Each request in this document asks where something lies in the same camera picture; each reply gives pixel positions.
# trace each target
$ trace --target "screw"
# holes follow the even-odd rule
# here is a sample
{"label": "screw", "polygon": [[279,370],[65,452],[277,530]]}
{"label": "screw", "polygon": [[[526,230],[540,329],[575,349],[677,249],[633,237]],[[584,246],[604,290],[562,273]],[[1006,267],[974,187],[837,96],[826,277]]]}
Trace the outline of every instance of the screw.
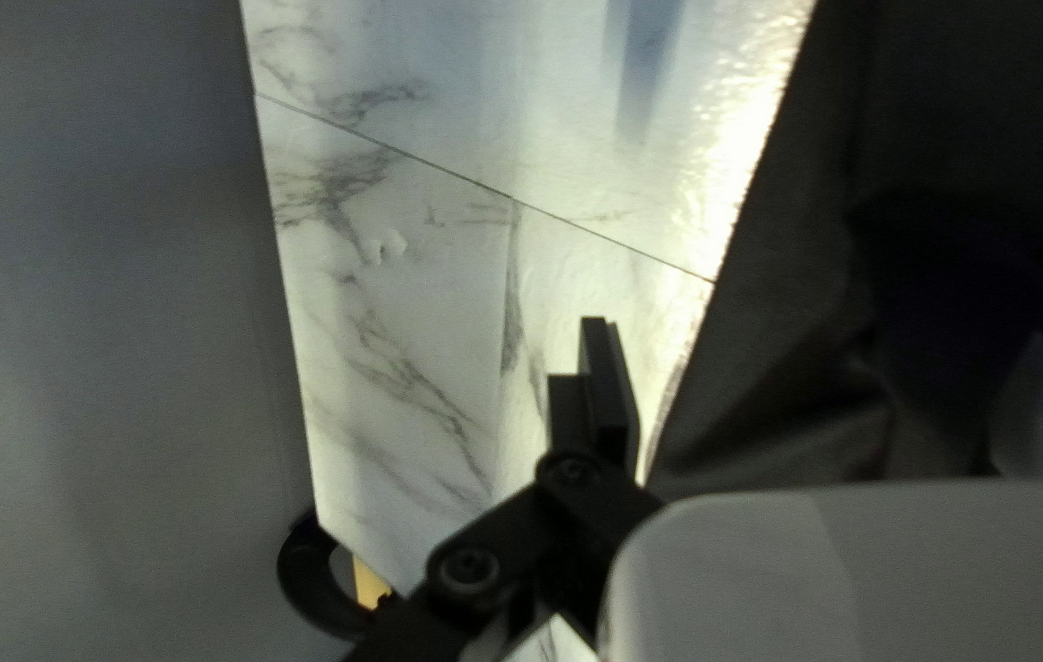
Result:
{"label": "screw", "polygon": [[458,546],[440,561],[440,582],[454,593],[476,594],[492,585],[500,562],[483,546]]}
{"label": "screw", "polygon": [[584,488],[600,479],[600,468],[589,459],[559,459],[551,468],[552,476],[559,486],[566,488]]}

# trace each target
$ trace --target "gray wall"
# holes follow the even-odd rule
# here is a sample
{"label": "gray wall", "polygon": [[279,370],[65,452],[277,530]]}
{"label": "gray wall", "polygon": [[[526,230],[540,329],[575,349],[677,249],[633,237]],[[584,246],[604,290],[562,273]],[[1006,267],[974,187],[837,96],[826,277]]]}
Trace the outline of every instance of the gray wall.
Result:
{"label": "gray wall", "polygon": [[0,660],[335,660],[239,11],[0,0]]}

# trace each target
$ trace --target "marble tile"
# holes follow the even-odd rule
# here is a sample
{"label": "marble tile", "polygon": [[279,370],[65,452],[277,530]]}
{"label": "marble tile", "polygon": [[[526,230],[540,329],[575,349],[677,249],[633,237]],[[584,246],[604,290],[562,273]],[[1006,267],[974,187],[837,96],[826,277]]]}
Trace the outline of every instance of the marble tile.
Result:
{"label": "marble tile", "polygon": [[516,204],[259,99],[324,526],[398,589],[492,499]]}
{"label": "marble tile", "polygon": [[649,438],[711,285],[258,100],[319,517],[401,589],[530,481],[544,376],[618,323]]}
{"label": "marble tile", "polygon": [[810,0],[243,0],[257,90],[712,278]]}

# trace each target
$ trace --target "black metal bracket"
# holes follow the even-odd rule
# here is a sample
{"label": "black metal bracket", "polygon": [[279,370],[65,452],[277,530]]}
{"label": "black metal bracket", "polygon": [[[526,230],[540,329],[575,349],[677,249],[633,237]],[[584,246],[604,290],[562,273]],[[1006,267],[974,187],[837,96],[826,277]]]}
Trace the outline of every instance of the black metal bracket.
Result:
{"label": "black metal bracket", "polygon": [[634,481],[639,419],[615,324],[584,318],[578,374],[548,385],[551,448],[533,483],[438,545],[411,596],[349,637],[347,662],[496,661],[555,614],[597,646],[612,560],[661,506]]}

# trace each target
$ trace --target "tile grout line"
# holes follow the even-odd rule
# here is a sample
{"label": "tile grout line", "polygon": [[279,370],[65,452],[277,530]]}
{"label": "tile grout line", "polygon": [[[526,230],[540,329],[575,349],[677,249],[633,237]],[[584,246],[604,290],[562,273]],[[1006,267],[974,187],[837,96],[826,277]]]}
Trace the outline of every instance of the tile grout line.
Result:
{"label": "tile grout line", "polygon": [[676,264],[672,264],[672,263],[670,263],[668,261],[663,261],[661,259],[658,259],[658,256],[653,255],[653,254],[649,254],[649,253],[645,252],[644,250],[641,250],[639,248],[632,248],[628,244],[622,244],[621,242],[617,242],[615,239],[612,239],[611,237],[607,237],[606,235],[601,235],[600,232],[597,232],[593,229],[590,229],[590,228],[587,228],[587,227],[583,227],[582,225],[577,224],[577,222],[574,222],[573,220],[569,220],[569,219],[566,219],[566,218],[562,218],[562,217],[560,217],[558,215],[550,214],[550,212],[548,212],[548,211],[545,211],[543,209],[536,207],[536,206],[534,206],[531,203],[527,203],[525,200],[519,200],[519,199],[514,198],[514,196],[510,196],[509,193],[506,193],[504,191],[500,191],[498,189],[493,189],[492,187],[487,186],[487,183],[483,183],[481,181],[477,181],[476,179],[472,179],[470,176],[467,176],[467,175],[464,175],[464,174],[460,174],[459,172],[456,172],[454,170],[446,169],[443,166],[441,166],[441,165],[439,165],[437,163],[432,163],[432,162],[430,162],[427,158],[417,157],[415,154],[412,154],[411,152],[404,151],[404,149],[399,149],[398,147],[396,147],[394,145],[390,145],[388,143],[384,143],[382,141],[379,141],[377,138],[370,138],[369,136],[364,134],[361,131],[359,131],[359,130],[357,130],[355,128],[338,124],[338,123],[336,123],[336,121],[333,121],[333,120],[331,120],[329,118],[324,118],[324,117],[320,116],[319,114],[309,113],[307,109],[302,109],[302,108],[296,107],[292,103],[289,103],[289,102],[286,102],[286,101],[282,101],[281,99],[277,99],[277,98],[268,97],[263,92],[257,92],[256,96],[258,98],[264,99],[265,101],[271,101],[271,102],[275,103],[276,105],[278,105],[278,106],[281,106],[283,108],[292,111],[293,113],[301,114],[302,116],[306,116],[306,117],[308,117],[310,119],[316,119],[316,120],[320,121],[323,124],[332,126],[333,128],[337,128],[337,129],[346,131],[346,133],[351,134],[353,137],[361,138],[363,141],[366,141],[368,143],[373,143],[375,145],[379,145],[380,147],[383,147],[384,149],[389,149],[390,151],[392,151],[392,152],[394,152],[396,154],[403,155],[403,157],[411,158],[411,160],[413,160],[413,162],[420,163],[422,165],[428,166],[429,168],[436,169],[436,170],[438,170],[438,171],[440,171],[442,173],[451,174],[451,175],[455,176],[457,179],[460,179],[461,181],[466,181],[468,183],[471,183],[474,187],[484,189],[485,191],[488,191],[488,192],[491,192],[491,193],[495,193],[495,194],[498,194],[499,196],[501,196],[503,198],[512,200],[514,203],[522,204],[523,207],[527,207],[529,210],[535,211],[538,214],[543,215],[543,216],[549,216],[550,218],[553,218],[555,220],[560,220],[560,221],[564,222],[565,224],[574,227],[575,229],[581,229],[583,232],[587,232],[588,235],[593,235],[593,236],[596,236],[598,238],[604,239],[604,240],[606,240],[606,242],[611,242],[612,244],[621,246],[622,248],[628,248],[633,253],[647,256],[647,259],[649,259],[651,261],[656,261],[656,262],[658,262],[658,263],[660,263],[660,264],[662,264],[664,266],[672,267],[673,269],[676,269],[677,271],[681,271],[681,272],[687,273],[692,277],[701,278],[702,280],[705,280],[706,283],[709,283],[709,284],[713,284],[713,283],[717,281],[717,278],[706,278],[704,276],[701,276],[698,273],[695,273],[695,272],[692,272],[690,270],[685,269],[685,267],[677,266]]}

